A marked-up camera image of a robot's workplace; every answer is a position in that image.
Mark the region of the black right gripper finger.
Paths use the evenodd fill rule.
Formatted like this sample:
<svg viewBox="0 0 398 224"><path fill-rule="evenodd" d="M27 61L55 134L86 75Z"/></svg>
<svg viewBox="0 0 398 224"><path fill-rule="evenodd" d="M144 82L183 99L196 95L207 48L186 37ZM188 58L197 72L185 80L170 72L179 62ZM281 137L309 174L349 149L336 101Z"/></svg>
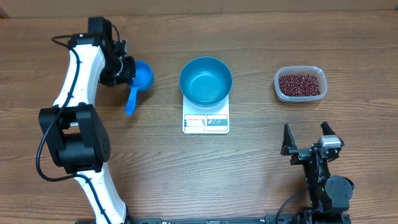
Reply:
<svg viewBox="0 0 398 224"><path fill-rule="evenodd" d="M326 121L322 122L320 126L322 128L324 136L335 135L335 132L330 128L329 124Z"/></svg>
<svg viewBox="0 0 398 224"><path fill-rule="evenodd" d="M282 147L280 154L283 156L289 156L295 152L297 146L295 144L292 132L290 130L289 125L286 123L284 124L284 138L282 141Z"/></svg>

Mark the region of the blue plastic measuring scoop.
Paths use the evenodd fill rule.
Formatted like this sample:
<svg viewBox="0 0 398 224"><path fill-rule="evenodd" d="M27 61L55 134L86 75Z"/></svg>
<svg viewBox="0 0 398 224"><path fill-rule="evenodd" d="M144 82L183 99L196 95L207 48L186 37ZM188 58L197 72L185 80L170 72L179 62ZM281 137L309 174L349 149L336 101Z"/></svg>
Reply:
<svg viewBox="0 0 398 224"><path fill-rule="evenodd" d="M136 109L137 94L150 89L153 82L154 74L150 65L141 60L135 61L135 77L128 83L131 91L124 110L128 116L131 116Z"/></svg>

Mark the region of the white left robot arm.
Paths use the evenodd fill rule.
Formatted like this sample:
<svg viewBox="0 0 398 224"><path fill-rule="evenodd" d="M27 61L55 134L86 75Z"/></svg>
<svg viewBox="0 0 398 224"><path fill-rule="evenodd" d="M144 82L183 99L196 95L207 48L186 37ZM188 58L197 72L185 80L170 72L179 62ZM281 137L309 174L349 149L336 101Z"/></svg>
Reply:
<svg viewBox="0 0 398 224"><path fill-rule="evenodd" d="M98 85L136 80L136 63L125 40L104 31L73 34L64 45L70 55L62 90L49 108L39 112L43 137L35 165L46 181L75 179L95 213L95 223L132 223L119 196L108 161L111 143L95 110Z"/></svg>

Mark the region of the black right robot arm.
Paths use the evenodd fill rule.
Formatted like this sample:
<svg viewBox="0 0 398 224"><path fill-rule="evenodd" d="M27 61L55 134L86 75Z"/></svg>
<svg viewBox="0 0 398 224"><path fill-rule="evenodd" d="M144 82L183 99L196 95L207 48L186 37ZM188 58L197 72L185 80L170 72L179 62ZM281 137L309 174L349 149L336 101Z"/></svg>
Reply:
<svg viewBox="0 0 398 224"><path fill-rule="evenodd" d="M309 193L311 206L302 208L290 219L286 218L286 223L351 223L350 215L345 211L349 210L354 183L346 177L331 175L328 168L329 162L339 158L345 143L326 121L320 126L323 134L319 140L309 148L299 149L289 125L284 125L281 154L290 156L292 165L303 166L307 187L282 204L275 215L275 223L280 222L284 207L305 192Z"/></svg>

